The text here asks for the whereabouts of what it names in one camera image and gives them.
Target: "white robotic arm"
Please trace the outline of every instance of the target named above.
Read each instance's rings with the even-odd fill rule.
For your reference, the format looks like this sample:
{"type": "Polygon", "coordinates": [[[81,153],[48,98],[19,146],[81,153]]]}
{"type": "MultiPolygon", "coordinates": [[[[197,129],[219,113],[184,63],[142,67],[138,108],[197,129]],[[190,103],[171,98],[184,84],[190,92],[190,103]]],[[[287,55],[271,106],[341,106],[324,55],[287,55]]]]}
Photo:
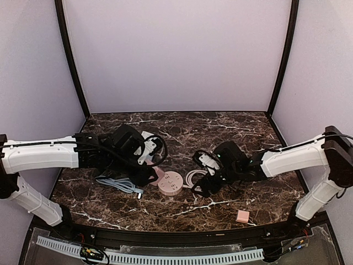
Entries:
{"type": "Polygon", "coordinates": [[[93,134],[76,134],[53,140],[13,141],[0,135],[0,199],[13,200],[28,213],[35,214],[50,226],[56,226],[71,219],[68,209],[45,198],[18,172],[62,167],[102,170],[112,167],[122,171],[135,168],[138,172],[131,176],[131,180],[136,185],[146,185],[155,181],[157,176],[151,167],[156,164],[148,166],[145,160],[165,143],[163,139],[159,141],[159,136],[144,135],[127,125],[122,125],[103,139],[93,134]]]}
{"type": "Polygon", "coordinates": [[[296,204],[295,218],[304,224],[333,196],[353,186],[353,146],[346,137],[351,138],[330,126],[324,134],[306,142],[264,150],[250,158],[231,141],[220,144],[213,154],[197,151],[193,159],[199,166],[215,169],[216,160],[220,165],[217,164],[219,170],[200,179],[192,191],[208,197],[235,181],[264,181],[288,171],[325,166],[321,180],[296,204]],[[204,156],[209,158],[206,165],[205,159],[200,159],[204,156]]]}

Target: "marble table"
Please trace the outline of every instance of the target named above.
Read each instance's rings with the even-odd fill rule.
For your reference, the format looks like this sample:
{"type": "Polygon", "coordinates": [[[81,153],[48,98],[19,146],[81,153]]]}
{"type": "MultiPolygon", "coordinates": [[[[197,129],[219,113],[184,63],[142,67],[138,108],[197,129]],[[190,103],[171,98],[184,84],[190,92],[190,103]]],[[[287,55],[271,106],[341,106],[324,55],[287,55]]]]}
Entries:
{"type": "MultiPolygon", "coordinates": [[[[164,137],[169,156],[160,166],[183,177],[198,166],[192,161],[198,149],[212,151],[232,140],[247,154],[280,147],[263,112],[158,112],[93,114],[83,132],[106,134],[121,124],[139,132],[164,137]]],[[[106,172],[110,176],[121,177],[106,172]]],[[[55,185],[52,200],[70,208],[77,224],[133,231],[215,231],[247,227],[236,222],[237,210],[250,211],[253,223],[271,224],[286,220],[291,206],[304,196],[294,172],[268,181],[234,183],[210,198],[194,196],[183,189],[167,197],[153,185],[145,193],[126,194],[95,182],[95,169],[64,169],[55,185]]]]}

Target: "pink block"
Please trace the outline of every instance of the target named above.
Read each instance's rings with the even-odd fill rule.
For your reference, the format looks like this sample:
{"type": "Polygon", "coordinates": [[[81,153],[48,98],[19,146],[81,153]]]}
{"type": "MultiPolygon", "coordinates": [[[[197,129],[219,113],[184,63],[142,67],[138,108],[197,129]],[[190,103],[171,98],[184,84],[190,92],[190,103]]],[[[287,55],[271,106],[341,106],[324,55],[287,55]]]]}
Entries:
{"type": "Polygon", "coordinates": [[[243,222],[247,224],[249,222],[250,212],[248,211],[238,211],[237,222],[243,222]]]}

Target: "light blue cable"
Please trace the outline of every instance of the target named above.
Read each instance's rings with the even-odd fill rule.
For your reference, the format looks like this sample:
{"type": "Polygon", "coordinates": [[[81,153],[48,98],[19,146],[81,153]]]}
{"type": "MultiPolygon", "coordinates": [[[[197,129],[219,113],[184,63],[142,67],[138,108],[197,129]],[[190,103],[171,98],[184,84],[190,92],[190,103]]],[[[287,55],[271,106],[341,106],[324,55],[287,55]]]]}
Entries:
{"type": "Polygon", "coordinates": [[[118,190],[121,190],[122,192],[136,192],[139,194],[138,198],[140,198],[143,194],[143,190],[136,188],[135,184],[133,184],[128,178],[113,179],[101,175],[99,177],[96,177],[95,180],[100,184],[114,187],[118,190]]]}

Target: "white wall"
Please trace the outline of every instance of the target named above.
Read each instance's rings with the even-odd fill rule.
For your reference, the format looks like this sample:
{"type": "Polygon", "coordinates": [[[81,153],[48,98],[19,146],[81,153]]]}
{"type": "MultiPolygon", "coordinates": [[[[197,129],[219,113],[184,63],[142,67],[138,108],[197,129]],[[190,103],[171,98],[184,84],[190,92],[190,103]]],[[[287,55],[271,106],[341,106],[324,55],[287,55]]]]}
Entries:
{"type": "MultiPolygon", "coordinates": [[[[0,134],[13,140],[72,135],[84,122],[53,0],[0,1],[0,134]]],[[[49,195],[57,169],[23,172],[49,195]]],[[[32,216],[0,200],[0,264],[17,264],[32,216]]]]}
{"type": "MultiPolygon", "coordinates": [[[[335,125],[353,135],[353,2],[300,1],[297,26],[274,119],[294,144],[335,125]]],[[[306,170],[311,188],[319,170],[306,170]]],[[[326,206],[346,264],[353,264],[353,189],[326,206]]]]}
{"type": "Polygon", "coordinates": [[[290,0],[65,0],[92,113],[267,110],[290,0]]]}

